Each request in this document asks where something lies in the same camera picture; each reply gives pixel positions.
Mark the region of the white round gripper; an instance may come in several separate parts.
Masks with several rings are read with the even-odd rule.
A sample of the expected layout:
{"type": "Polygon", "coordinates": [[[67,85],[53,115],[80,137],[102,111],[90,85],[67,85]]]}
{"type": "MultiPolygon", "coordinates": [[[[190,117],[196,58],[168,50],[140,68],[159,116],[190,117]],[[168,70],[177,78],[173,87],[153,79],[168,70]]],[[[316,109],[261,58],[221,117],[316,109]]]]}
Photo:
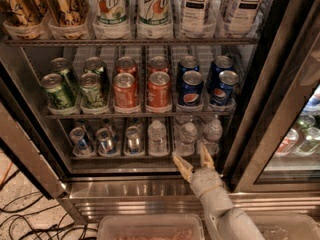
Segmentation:
{"type": "Polygon", "coordinates": [[[214,169],[212,156],[204,143],[200,144],[200,163],[203,168],[193,173],[193,166],[179,155],[174,155],[173,161],[182,177],[190,182],[190,187],[198,198],[208,191],[223,186],[219,174],[214,169]]]}

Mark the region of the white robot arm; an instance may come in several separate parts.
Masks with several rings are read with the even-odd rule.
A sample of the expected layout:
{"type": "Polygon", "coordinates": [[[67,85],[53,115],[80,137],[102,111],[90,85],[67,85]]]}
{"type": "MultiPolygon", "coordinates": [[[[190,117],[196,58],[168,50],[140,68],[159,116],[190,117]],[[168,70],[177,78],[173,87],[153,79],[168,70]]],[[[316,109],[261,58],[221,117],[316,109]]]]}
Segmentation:
{"type": "Polygon", "coordinates": [[[204,144],[200,145],[199,169],[193,170],[193,166],[178,153],[173,154],[173,161],[202,204],[211,238],[265,240],[247,213],[233,204],[204,144]]]}

